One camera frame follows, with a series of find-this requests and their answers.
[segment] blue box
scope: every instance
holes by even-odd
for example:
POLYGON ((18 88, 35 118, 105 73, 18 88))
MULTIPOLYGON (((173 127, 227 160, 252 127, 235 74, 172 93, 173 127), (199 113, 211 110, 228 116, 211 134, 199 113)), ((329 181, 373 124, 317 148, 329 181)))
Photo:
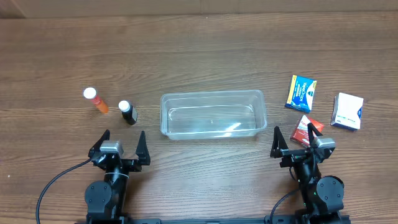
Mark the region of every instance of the blue box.
POLYGON ((311 112, 316 85, 316 80, 293 75, 285 106, 306 113, 311 112))

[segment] wall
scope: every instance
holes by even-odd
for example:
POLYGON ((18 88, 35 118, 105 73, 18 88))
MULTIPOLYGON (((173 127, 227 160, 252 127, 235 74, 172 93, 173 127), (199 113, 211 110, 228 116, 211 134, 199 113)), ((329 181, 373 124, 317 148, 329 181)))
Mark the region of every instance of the wall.
POLYGON ((394 11, 397 0, 0 0, 0 17, 394 11))

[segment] wooden tabletop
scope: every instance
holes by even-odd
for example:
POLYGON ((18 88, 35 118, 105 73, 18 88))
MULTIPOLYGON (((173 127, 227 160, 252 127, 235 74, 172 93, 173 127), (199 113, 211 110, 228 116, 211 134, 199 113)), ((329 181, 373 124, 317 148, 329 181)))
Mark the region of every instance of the wooden tabletop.
MULTIPOLYGON (((0 30, 0 223, 35 223, 47 182, 86 160, 106 129, 125 157, 147 134, 152 163, 127 187, 133 218, 268 215, 297 188, 269 157, 274 126, 288 138, 303 115, 284 107, 292 75, 318 81, 310 116, 337 144, 320 171, 344 181, 343 214, 354 223, 398 222, 398 12, 0 20, 0 30), (88 86, 108 114, 82 97, 88 86), (255 138, 161 134, 163 94, 247 89, 266 98, 268 127, 255 138), (339 92, 364 98, 359 131, 330 126, 339 92), (136 106, 134 126, 121 117, 122 99, 136 106)), ((56 181, 42 223, 84 220, 85 189, 103 175, 86 165, 56 181)), ((296 195, 277 214, 301 208, 296 195)))

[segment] plastic container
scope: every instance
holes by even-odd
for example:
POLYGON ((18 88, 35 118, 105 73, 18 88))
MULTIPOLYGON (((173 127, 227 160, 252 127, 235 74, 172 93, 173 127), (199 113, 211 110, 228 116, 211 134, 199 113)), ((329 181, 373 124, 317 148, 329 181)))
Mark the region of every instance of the plastic container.
POLYGON ((267 126, 260 90, 164 94, 160 130, 172 140, 254 136, 267 126))

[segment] white box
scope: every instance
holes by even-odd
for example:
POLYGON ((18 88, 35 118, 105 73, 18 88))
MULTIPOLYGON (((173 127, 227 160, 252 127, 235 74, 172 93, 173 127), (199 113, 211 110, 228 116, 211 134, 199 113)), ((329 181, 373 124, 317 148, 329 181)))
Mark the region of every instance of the white box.
POLYGON ((335 110, 331 117, 331 125, 358 130, 361 127, 363 98, 339 93, 335 97, 335 110))

